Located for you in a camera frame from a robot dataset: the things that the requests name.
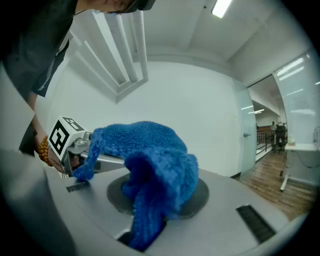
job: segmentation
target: person's hand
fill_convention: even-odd
[[[61,164],[60,164],[59,158],[57,157],[57,155],[55,154],[55,152],[52,150],[51,147],[49,147],[49,150],[48,150],[48,160],[49,160],[49,163],[50,163],[54,168],[56,168],[56,170],[57,170],[59,173],[62,173],[62,174],[65,173],[65,172],[62,170],[62,168],[61,168]]]
[[[59,158],[57,157],[57,155],[55,154],[55,152],[53,151],[53,149],[51,147],[48,150],[48,160],[49,160],[49,163],[54,168],[56,168],[58,172],[60,172],[62,174],[65,173],[61,168],[61,164],[60,164]],[[71,167],[72,168],[77,167],[80,164],[79,156],[73,155],[71,157],[70,162],[71,162]]]

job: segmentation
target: person's arm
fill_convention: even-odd
[[[36,109],[36,101],[37,101],[37,94],[35,94],[34,92],[30,92],[29,97],[28,97],[28,104],[30,106],[30,108],[32,108],[32,110],[34,112]],[[37,115],[35,114],[33,119],[32,119],[32,125],[37,133],[37,135],[34,137],[34,142],[35,142],[35,151],[38,152],[38,148],[42,142],[42,140],[44,139],[44,137],[47,136],[47,133],[45,132],[45,130],[43,129],[43,127],[41,126]],[[60,173],[64,174],[64,171],[61,168],[61,164],[60,164],[60,160],[57,157],[57,155],[55,154],[55,152],[52,150],[52,148],[50,147],[48,150],[48,160],[49,163]],[[80,164],[79,161],[79,157],[78,156],[73,156],[73,158],[71,159],[71,166],[72,167],[76,167]]]

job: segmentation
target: wooden floor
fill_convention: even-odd
[[[281,192],[283,179],[280,174],[285,166],[284,156],[284,152],[270,152],[257,161],[255,170],[241,178],[240,182],[273,203],[289,220],[293,220],[311,209],[316,200],[317,188],[288,180]]]

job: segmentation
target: fluorescent light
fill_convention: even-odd
[[[250,108],[253,108],[253,107],[254,107],[254,105],[252,105],[252,106],[246,106],[246,107],[241,108],[241,110],[246,110],[246,109],[250,109]]]
[[[303,91],[303,90],[304,90],[304,89],[296,90],[296,91],[294,91],[294,92],[291,92],[291,93],[287,94],[287,96],[289,96],[289,95],[291,95],[291,94],[296,94],[296,93],[301,92],[301,91]]]
[[[212,14],[222,18],[225,15],[232,0],[217,0],[213,7]]]
[[[248,114],[260,114],[262,111],[265,111],[264,109],[260,109],[260,110],[257,110],[257,111],[253,111],[253,112],[249,112]]]
[[[281,76],[282,74],[284,74],[285,72],[287,72],[288,70],[292,69],[293,67],[295,67],[296,65],[300,64],[304,62],[304,58],[299,58],[296,61],[290,63],[287,66],[284,66],[282,69],[278,70],[278,72],[276,73],[277,76]]]
[[[290,72],[289,74],[286,74],[286,75],[284,75],[284,76],[281,76],[281,77],[279,78],[279,81],[282,81],[282,80],[284,80],[284,79],[286,79],[286,78],[288,78],[288,77],[291,77],[291,76],[293,76],[294,74],[296,74],[296,73],[298,73],[298,72],[300,72],[300,71],[302,71],[302,70],[304,70],[304,69],[305,69],[305,66],[299,67],[299,68],[297,68],[295,71],[292,71],[292,72]]]
[[[316,112],[312,109],[297,109],[297,110],[292,110],[290,112],[291,113],[298,113],[298,114],[302,114],[302,115],[311,115],[311,116],[316,115]]]

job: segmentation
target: black vent slot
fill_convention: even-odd
[[[262,244],[276,234],[272,227],[270,227],[270,225],[251,205],[241,206],[237,208],[236,211],[239,213],[259,244]]]
[[[68,190],[68,192],[72,192],[72,191],[78,191],[78,190],[83,190],[85,188],[89,187],[89,183],[88,182],[82,182],[82,183],[78,183],[76,185],[72,185],[72,186],[67,186],[66,190]]]

